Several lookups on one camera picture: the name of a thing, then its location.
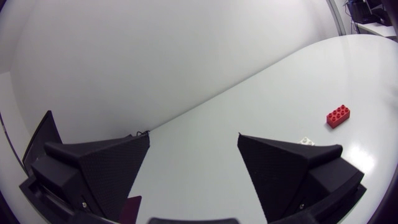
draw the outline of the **white wall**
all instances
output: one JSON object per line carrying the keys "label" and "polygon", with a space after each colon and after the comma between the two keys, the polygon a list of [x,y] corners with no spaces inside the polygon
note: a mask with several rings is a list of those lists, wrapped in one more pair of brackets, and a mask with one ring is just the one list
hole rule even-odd
{"label": "white wall", "polygon": [[8,0],[0,12],[0,74],[11,69],[23,27],[36,0]]}
{"label": "white wall", "polygon": [[326,1],[38,0],[11,69],[32,134],[65,142],[153,129],[337,35]]}
{"label": "white wall", "polygon": [[[19,114],[11,86],[10,73],[0,74],[0,112],[11,142],[22,158],[30,136]],[[19,185],[27,176],[11,151],[3,130],[0,130],[0,190],[14,215],[21,223],[43,223],[44,220],[27,201]]]}

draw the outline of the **toy brick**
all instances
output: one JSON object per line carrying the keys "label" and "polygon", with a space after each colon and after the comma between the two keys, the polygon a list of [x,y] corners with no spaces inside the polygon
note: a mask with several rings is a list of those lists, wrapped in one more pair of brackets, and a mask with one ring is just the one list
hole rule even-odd
{"label": "toy brick", "polygon": [[326,122],[331,128],[335,128],[349,118],[349,112],[345,105],[341,105],[326,116]]}
{"label": "toy brick", "polygon": [[313,146],[315,145],[315,143],[313,141],[311,141],[309,138],[304,137],[303,139],[301,139],[300,142],[298,142],[299,144],[304,144],[304,145],[308,145],[308,146]]}

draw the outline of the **red object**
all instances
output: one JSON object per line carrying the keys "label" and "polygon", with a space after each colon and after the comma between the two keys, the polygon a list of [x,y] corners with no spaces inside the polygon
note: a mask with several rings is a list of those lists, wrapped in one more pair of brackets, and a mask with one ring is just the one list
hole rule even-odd
{"label": "red object", "polygon": [[326,116],[326,122],[331,128],[339,126],[343,121],[349,118],[349,109],[341,105],[339,108],[335,109],[333,112]]}
{"label": "red object", "polygon": [[141,204],[141,196],[128,198],[124,203],[122,212],[120,213],[119,223],[135,224],[137,221],[138,210]]}

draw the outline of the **table surface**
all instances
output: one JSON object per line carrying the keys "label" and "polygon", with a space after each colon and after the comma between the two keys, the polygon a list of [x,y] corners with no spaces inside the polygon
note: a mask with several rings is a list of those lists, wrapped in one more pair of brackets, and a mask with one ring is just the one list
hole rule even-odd
{"label": "table surface", "polygon": [[[137,223],[151,217],[265,223],[238,132],[341,144],[342,157],[365,173],[368,189],[342,222],[366,223],[398,162],[397,62],[398,44],[383,37],[324,40],[154,129],[129,194],[142,196]],[[330,129],[326,115],[341,104],[351,117]]]}
{"label": "table surface", "polygon": [[359,28],[367,30],[373,34],[380,35],[382,37],[396,37],[396,31],[394,30],[393,26],[386,27],[382,24],[377,22],[373,22],[370,24],[360,24],[356,23]]}

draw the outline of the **red lego brick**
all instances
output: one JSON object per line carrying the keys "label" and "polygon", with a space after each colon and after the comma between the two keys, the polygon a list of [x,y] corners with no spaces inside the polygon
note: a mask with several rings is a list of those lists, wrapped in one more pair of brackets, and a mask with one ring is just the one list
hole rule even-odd
{"label": "red lego brick", "polygon": [[339,108],[335,109],[333,112],[326,116],[326,122],[331,128],[339,126],[343,121],[349,118],[349,109],[341,105]]}

